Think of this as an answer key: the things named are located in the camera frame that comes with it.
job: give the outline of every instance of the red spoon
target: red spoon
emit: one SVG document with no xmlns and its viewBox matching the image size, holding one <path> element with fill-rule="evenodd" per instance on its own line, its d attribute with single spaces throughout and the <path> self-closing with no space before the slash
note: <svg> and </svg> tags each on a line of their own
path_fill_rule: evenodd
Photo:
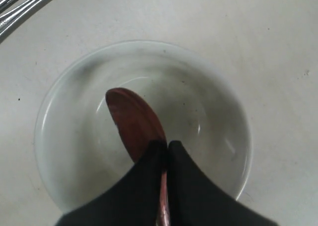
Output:
<svg viewBox="0 0 318 226">
<path fill-rule="evenodd" d="M 113 88 L 106 92 L 110 114 L 117 125 L 121 140 L 136 162 L 145 152 L 151 140 L 166 141 L 161 123 L 151 107 L 136 93 L 126 88 Z M 166 171 L 162 172 L 159 226 L 169 226 Z"/>
</svg>

